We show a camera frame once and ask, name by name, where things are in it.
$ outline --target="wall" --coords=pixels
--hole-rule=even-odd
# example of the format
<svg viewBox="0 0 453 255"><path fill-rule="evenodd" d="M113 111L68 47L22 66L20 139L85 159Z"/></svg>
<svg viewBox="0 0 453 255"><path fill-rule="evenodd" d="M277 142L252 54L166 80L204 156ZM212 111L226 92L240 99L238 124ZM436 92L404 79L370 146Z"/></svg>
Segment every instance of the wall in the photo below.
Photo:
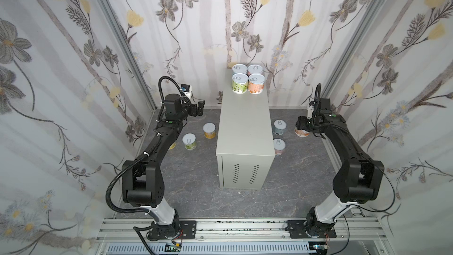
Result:
<svg viewBox="0 0 453 255"><path fill-rule="evenodd" d="M109 1L155 100L168 75L218 106L223 69L240 62L266 67L270 105L298 106L330 77L371 0Z"/></svg>
<svg viewBox="0 0 453 255"><path fill-rule="evenodd" d="M151 111L96 0L1 0L0 18L1 251L94 254Z"/></svg>
<svg viewBox="0 0 453 255"><path fill-rule="evenodd" d="M377 217L404 254L451 254L453 0L386 0L330 98L380 160L396 203ZM393 193L382 181L373 209Z"/></svg>

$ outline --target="gray marble floor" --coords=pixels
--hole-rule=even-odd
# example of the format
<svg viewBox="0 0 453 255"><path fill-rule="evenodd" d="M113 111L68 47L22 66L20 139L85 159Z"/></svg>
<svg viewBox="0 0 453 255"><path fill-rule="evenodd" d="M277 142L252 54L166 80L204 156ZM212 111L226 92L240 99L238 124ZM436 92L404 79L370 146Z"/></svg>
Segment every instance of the gray marble floor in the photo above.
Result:
<svg viewBox="0 0 453 255"><path fill-rule="evenodd" d="M189 117L176 147L168 151L162 162L164 196L168 203L178 210L181 218L305 217L312 206L331 193L335 172L320 138L312 134L300 138L294 133L294 124L301 113L301 110L270 110L272 122L282 119L288 124L288 130L279 137L286 142L286 150L275 157L260 191L219 188L217 137L206 139L202 127L207 122L218 127L220 110L205 110L201 117ZM186 133L196 135L197 148L192 151L185 150L181 141ZM144 145L150 138L146 136ZM121 207L131 206L122 203ZM136 217L143 215L116 216Z"/></svg>

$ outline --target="ventilation slot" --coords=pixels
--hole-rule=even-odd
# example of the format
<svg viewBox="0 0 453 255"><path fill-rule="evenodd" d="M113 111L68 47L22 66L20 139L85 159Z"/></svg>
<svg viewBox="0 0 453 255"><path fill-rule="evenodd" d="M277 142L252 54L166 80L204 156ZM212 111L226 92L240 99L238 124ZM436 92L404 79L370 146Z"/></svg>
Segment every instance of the ventilation slot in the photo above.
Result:
<svg viewBox="0 0 453 255"><path fill-rule="evenodd" d="M239 181L239 163L233 167L233 183Z"/></svg>
<svg viewBox="0 0 453 255"><path fill-rule="evenodd" d="M250 181L249 181L250 185L255 183L255 179L256 179L256 176L258 175L258 168L259 167L260 167L259 164L253 167L252 175L250 175Z"/></svg>
<svg viewBox="0 0 453 255"><path fill-rule="evenodd" d="M165 254L165 243L149 243L156 254ZM106 255L149 255L141 243L110 243ZM180 255L184 254L218 254L218 255L262 255L262 254L300 254L316 253L310 250L308 242L186 242Z"/></svg>

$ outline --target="tin can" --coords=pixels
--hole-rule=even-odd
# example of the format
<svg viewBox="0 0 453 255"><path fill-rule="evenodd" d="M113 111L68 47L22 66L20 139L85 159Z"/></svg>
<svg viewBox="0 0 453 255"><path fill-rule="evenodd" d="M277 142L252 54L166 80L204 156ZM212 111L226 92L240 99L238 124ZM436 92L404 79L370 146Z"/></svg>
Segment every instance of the tin can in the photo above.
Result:
<svg viewBox="0 0 453 255"><path fill-rule="evenodd" d="M232 67L233 75L235 74L245 74L247 75L247 66L244 64L236 64Z"/></svg>
<svg viewBox="0 0 453 255"><path fill-rule="evenodd" d="M247 86L249 84L249 77L245 74L235 74L233 75L233 92L243 94L247 91Z"/></svg>
<svg viewBox="0 0 453 255"><path fill-rule="evenodd" d="M258 64L252 64L249 66L248 68L248 71L247 71L247 75L250 76L252 74L260 74L260 75L264 75L264 69L263 69L263 66L261 65L258 65Z"/></svg>
<svg viewBox="0 0 453 255"><path fill-rule="evenodd" d="M282 135L283 133L285 133L286 131L286 122L284 122L283 120L276 120L274 122L274 126L272 127L272 132L275 134L275 135Z"/></svg>
<svg viewBox="0 0 453 255"><path fill-rule="evenodd" d="M285 150L286 144L282 139L274 139L275 155L280 156Z"/></svg>
<svg viewBox="0 0 453 255"><path fill-rule="evenodd" d="M261 74L252 74L249 76L248 91L252 94L260 94L264 89L264 81L266 78Z"/></svg>
<svg viewBox="0 0 453 255"><path fill-rule="evenodd" d="M216 136L216 126L214 123L206 123L203 125L204 136L208 139L212 139Z"/></svg>
<svg viewBox="0 0 453 255"><path fill-rule="evenodd" d="M297 136L305 138L309 135L310 132L305 131L305 130L297 130L297 127L294 127L294 132L296 133Z"/></svg>
<svg viewBox="0 0 453 255"><path fill-rule="evenodd" d="M193 150L197 147L195 135L192 133L187 133L183 136L183 143L187 150Z"/></svg>

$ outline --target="can lid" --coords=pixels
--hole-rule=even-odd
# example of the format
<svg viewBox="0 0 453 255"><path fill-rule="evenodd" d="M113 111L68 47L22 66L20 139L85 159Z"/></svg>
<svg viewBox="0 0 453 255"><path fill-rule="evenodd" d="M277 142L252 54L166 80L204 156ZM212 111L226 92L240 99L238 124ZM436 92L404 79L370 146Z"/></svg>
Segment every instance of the can lid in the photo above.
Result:
<svg viewBox="0 0 453 255"><path fill-rule="evenodd" d="M187 133L183 136L183 143L186 145L190 145L195 142L195 135L192 133Z"/></svg>
<svg viewBox="0 0 453 255"><path fill-rule="evenodd" d="M245 83L249 80L249 77L245 74L242 74L242 73L238 73L238 74L235 74L233 75L233 81L235 81L236 83Z"/></svg>
<svg viewBox="0 0 453 255"><path fill-rule="evenodd" d="M253 84L264 84L266 78L261 74L252 74L249 76L249 81Z"/></svg>
<svg viewBox="0 0 453 255"><path fill-rule="evenodd" d="M252 64L249 66L248 70L252 74L261 74L263 72L263 67L258 64Z"/></svg>
<svg viewBox="0 0 453 255"><path fill-rule="evenodd" d="M216 126L214 125L214 123L206 123L205 125L203 125L203 131L206 133L212 133L216 131Z"/></svg>
<svg viewBox="0 0 453 255"><path fill-rule="evenodd" d="M277 119L274 122L274 126L277 129L285 129L286 128L286 122L284 122L283 120Z"/></svg>
<svg viewBox="0 0 453 255"><path fill-rule="evenodd" d="M274 148L276 150L283 150L286 147L285 142L282 139L274 139Z"/></svg>
<svg viewBox="0 0 453 255"><path fill-rule="evenodd" d="M233 66L233 73L247 73L247 66L244 64L236 64Z"/></svg>

